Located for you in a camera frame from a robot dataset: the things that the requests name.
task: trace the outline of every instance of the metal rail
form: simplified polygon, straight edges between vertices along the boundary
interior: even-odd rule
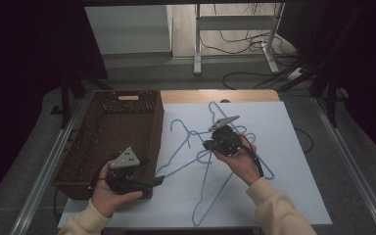
[[[23,204],[23,208],[21,209],[10,234],[25,234],[28,230],[35,212],[39,206],[39,203],[41,202],[42,196],[47,189],[47,185],[51,179],[52,173],[57,166],[59,159],[61,158],[70,132],[75,125],[75,122],[77,120],[76,117],[79,113],[81,103],[81,101],[77,101],[73,105],[71,119],[67,126],[60,131],[56,143],[54,144],[50,154],[48,155],[47,161],[41,168],[39,175],[37,176],[31,190],[29,191],[28,197]]]
[[[353,157],[353,154],[345,143],[344,138],[341,136],[340,131],[338,130],[338,128],[335,128],[332,125],[332,123],[328,120],[328,117],[325,115],[326,109],[320,99],[321,98],[312,98],[313,104],[316,107],[329,135],[331,136],[332,141],[337,147],[340,156],[343,159],[344,164],[347,167],[347,170],[350,173],[352,180],[359,191],[359,194],[361,195],[376,222],[376,194],[366,181],[365,176],[363,175],[361,169],[358,167]]]

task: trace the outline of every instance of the label on basket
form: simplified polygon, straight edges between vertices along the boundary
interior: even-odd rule
[[[119,100],[139,100],[139,96],[118,96]]]

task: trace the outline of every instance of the gray floor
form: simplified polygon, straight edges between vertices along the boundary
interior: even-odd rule
[[[208,58],[204,60],[201,76],[193,75],[191,60],[155,57],[129,59],[110,56],[105,58],[105,64],[111,79],[108,83],[120,90],[224,89],[221,78],[229,72],[268,73],[267,64],[262,56]],[[228,82],[238,89],[253,89],[263,79],[267,79],[267,76],[235,75],[230,77]],[[308,96],[309,86],[310,81],[307,81],[279,95],[286,105],[293,125],[310,134],[314,142],[313,149],[305,156],[334,223],[330,226],[315,225],[314,228],[318,234],[376,234],[376,223]],[[86,87],[88,94],[85,99],[88,99],[91,89],[96,87],[88,83]],[[37,124],[0,185],[0,234],[9,234],[11,231],[24,200],[59,134],[62,117],[50,115],[56,105],[61,105],[59,90],[50,92],[44,98]],[[354,123],[343,103],[337,106],[337,120],[359,167],[376,193],[376,146]],[[307,137],[299,132],[297,135],[303,149],[308,147]],[[54,187],[48,185],[27,234],[58,232],[53,211],[54,192]],[[62,193],[58,194],[57,212],[63,210],[66,199]],[[118,231],[109,229],[106,233],[118,234]],[[227,233],[207,231],[207,234],[228,233],[247,234],[244,230]]]

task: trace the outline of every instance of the right hand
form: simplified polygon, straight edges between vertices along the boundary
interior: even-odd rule
[[[246,139],[247,137],[244,134],[240,135],[243,145],[249,148],[250,144]],[[252,151],[254,153],[256,152],[256,149],[256,145],[252,145]],[[230,157],[222,155],[219,151],[213,151],[213,153],[215,154],[215,157],[217,159],[226,163],[231,168],[231,170],[237,176],[239,176],[247,185],[250,186],[260,179],[260,175],[256,168],[255,161],[243,149],[240,149],[236,154]]]

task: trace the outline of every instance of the table leg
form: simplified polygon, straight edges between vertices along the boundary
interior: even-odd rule
[[[201,42],[200,42],[200,4],[196,5],[196,19],[195,19],[195,52],[194,52],[194,75],[201,74]]]
[[[271,72],[274,74],[279,73],[279,68],[277,68],[276,61],[271,55],[271,46],[273,44],[274,34],[277,31],[277,26],[279,26],[280,15],[282,13],[283,6],[284,6],[284,3],[280,3],[279,6],[276,7],[275,9],[276,12],[273,16],[273,25],[268,34],[267,43],[261,43],[264,56],[266,57],[266,60],[268,62]]]

